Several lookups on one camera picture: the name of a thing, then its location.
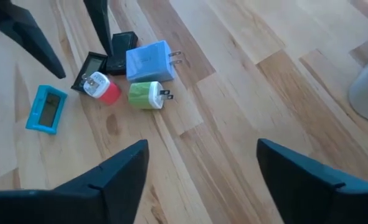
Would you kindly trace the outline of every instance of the usb wall charger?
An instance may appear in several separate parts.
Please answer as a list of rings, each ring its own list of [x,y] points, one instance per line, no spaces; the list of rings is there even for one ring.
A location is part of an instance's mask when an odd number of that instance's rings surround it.
[[[159,82],[133,83],[128,92],[128,102],[137,109],[159,110],[165,100],[173,98],[170,90],[164,90]]]
[[[130,83],[172,80],[175,77],[173,66],[182,63],[172,58],[180,54],[180,51],[171,52],[165,40],[128,50],[127,80]]]

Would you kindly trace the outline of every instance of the blue plastic case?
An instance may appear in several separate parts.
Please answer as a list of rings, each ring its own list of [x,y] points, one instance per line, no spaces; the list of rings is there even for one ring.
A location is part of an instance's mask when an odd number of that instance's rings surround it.
[[[127,80],[130,83],[138,83],[174,79],[170,53],[170,46],[165,40],[128,50],[126,52]]]
[[[59,97],[59,103],[54,115],[54,119],[51,126],[44,126],[40,124],[40,117],[43,113],[46,99],[49,94],[56,95]],[[48,134],[56,134],[57,127],[64,107],[67,94],[55,89],[49,85],[40,85],[35,96],[32,109],[30,111],[29,119],[26,123],[26,129],[33,129],[37,131],[42,131]]]

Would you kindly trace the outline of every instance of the blue digital thermometer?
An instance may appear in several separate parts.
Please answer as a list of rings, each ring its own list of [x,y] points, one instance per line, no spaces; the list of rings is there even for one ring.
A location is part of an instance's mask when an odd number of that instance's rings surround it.
[[[56,134],[66,97],[66,93],[52,86],[40,85],[26,123],[26,129]]]

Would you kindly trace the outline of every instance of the green usb charger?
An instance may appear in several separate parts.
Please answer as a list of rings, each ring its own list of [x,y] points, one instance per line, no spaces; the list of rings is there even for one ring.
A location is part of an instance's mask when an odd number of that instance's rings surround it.
[[[165,100],[174,96],[170,90],[164,90],[159,82],[133,83],[128,92],[128,102],[137,109],[159,110]]]

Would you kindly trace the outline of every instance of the wooden floor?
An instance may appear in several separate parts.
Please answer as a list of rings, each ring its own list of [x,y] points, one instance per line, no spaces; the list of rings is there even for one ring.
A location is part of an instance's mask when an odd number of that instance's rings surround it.
[[[137,224],[281,223],[258,138],[368,180],[368,121],[347,100],[368,61],[368,0],[109,0],[113,33],[184,53],[163,83],[175,99],[153,112],[70,89],[88,51],[104,53],[82,1],[15,2],[67,78],[0,33],[0,189],[51,189],[139,139],[151,158]],[[56,136],[25,129],[39,85],[68,93]]]

